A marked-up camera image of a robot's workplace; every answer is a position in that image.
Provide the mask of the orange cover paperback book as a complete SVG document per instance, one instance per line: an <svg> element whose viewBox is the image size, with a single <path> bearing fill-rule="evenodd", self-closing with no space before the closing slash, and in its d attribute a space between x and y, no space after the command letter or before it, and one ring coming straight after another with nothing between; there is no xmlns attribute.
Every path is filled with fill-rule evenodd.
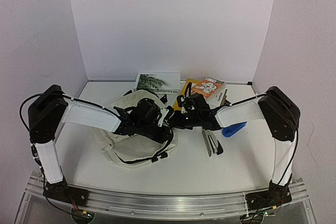
<svg viewBox="0 0 336 224"><path fill-rule="evenodd" d="M226 87L226 83L207 77L202 81L198 81L195 85L192 85L192 92L201 94L205 99L209 99L215 94L219 93Z"/></svg>

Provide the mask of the cream canvas backpack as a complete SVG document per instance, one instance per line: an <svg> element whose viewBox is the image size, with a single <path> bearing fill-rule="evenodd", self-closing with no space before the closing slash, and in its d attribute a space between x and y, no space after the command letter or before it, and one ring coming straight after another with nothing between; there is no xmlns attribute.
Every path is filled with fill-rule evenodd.
<svg viewBox="0 0 336 224"><path fill-rule="evenodd" d="M161 109L167 106L166 95L158 96L146 90L138 90L111 102L107 108L112 109L116 106L127 109L136 106L141 98L154 100ZM97 128L91 129L92 138L105 159L112 165L128 168L137 168L168 157L178 146L177 132L171 130L171 133L171 140L157 143L140 135L116 135Z"/></svg>

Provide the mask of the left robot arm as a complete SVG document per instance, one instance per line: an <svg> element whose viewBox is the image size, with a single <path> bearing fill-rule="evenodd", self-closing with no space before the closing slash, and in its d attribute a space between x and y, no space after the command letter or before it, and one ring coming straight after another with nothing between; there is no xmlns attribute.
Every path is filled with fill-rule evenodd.
<svg viewBox="0 0 336 224"><path fill-rule="evenodd" d="M161 147L159 155L174 139L166 119L171 107L146 90L128 92L109 105L76 98L54 84L43 93L26 98L19 107L19 117L29 133L31 152L49 189L59 200L71 194L59 161L56 143L67 124L82 125L116 136L141 136Z"/></svg>

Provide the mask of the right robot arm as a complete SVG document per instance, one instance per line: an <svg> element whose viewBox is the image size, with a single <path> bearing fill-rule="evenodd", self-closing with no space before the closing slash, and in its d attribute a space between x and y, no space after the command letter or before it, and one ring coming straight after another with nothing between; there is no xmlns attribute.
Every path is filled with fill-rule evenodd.
<svg viewBox="0 0 336 224"><path fill-rule="evenodd" d="M275 142L275 157L271 184L288 185L292 163L298 145L301 112L298 106L277 86L244 100L211 108L200 94L177 99L181 110L168 119L169 126L178 129L201 127L219 131L233 125L260 122Z"/></svg>

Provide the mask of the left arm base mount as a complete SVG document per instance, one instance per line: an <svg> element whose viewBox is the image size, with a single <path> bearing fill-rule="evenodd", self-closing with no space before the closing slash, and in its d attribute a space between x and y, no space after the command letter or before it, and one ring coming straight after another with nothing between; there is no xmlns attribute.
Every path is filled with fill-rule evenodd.
<svg viewBox="0 0 336 224"><path fill-rule="evenodd" d="M70 186L65 178L57 183L50 183L44 179L43 190L43 196L48 200L72 204L74 208L84 207L89 196L88 190Z"/></svg>

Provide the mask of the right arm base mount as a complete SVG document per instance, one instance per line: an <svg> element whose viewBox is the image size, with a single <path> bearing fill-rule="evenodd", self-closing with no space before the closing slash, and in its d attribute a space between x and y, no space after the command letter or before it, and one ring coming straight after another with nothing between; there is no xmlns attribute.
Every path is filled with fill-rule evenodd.
<svg viewBox="0 0 336 224"><path fill-rule="evenodd" d="M288 188L289 183L290 181L282 186L273 183L271 180L267 190L248 193L245 196L248 209L261 210L273 206L279 207L282 204L290 203L292 201L292 196Z"/></svg>

